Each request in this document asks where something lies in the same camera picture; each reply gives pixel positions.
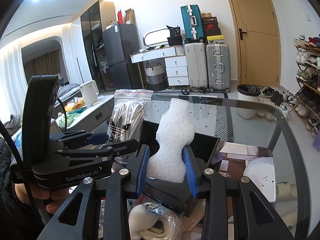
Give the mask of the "left hand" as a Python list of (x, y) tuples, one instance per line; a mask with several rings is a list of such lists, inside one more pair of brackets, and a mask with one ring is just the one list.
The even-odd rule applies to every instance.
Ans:
[[(46, 210), (48, 213), (56, 213), (59, 207), (63, 204), (63, 202), (69, 196), (69, 188), (60, 189), (57, 191), (48, 191), (36, 184), (31, 184), (31, 193), (34, 199), (40, 200), (48, 200), (51, 199), (52, 201), (46, 205)], [(27, 195), (27, 191), (23, 184), (15, 184), (15, 192), (18, 199), (23, 203), (29, 205), (29, 198)]]

